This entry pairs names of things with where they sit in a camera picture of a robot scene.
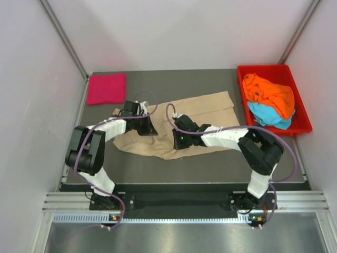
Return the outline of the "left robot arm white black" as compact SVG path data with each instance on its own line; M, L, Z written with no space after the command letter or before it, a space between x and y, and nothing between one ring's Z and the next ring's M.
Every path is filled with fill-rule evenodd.
M121 205L116 184L103 167L105 144L132 130L141 137L158 135L147 106L146 101L126 101L119 113L96 125L79 125L73 130L65 164L91 187L91 201L101 209L112 210Z

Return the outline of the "beige t shirt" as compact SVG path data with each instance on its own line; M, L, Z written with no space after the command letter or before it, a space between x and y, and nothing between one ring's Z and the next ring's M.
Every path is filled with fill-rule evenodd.
M239 121L234 112L234 104L227 91L186 98L171 102L176 112L188 115L198 125L211 124L216 127L238 126ZM114 138L113 144L128 153L155 156L164 160L173 160L193 155L225 151L221 147L191 146L183 150L174 149L172 126L168 123L165 109L167 104L159 104L150 116L158 135L141 137L135 130Z

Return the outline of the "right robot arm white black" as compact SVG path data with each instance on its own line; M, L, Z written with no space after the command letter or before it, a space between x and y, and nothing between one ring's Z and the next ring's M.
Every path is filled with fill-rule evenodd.
M220 147L240 151L252 169L245 194L231 197L231 209L246 214L261 207L269 188L272 174L284 152L284 147L273 136L258 129L238 128L222 130L211 124L197 125L185 114L173 113L174 149Z

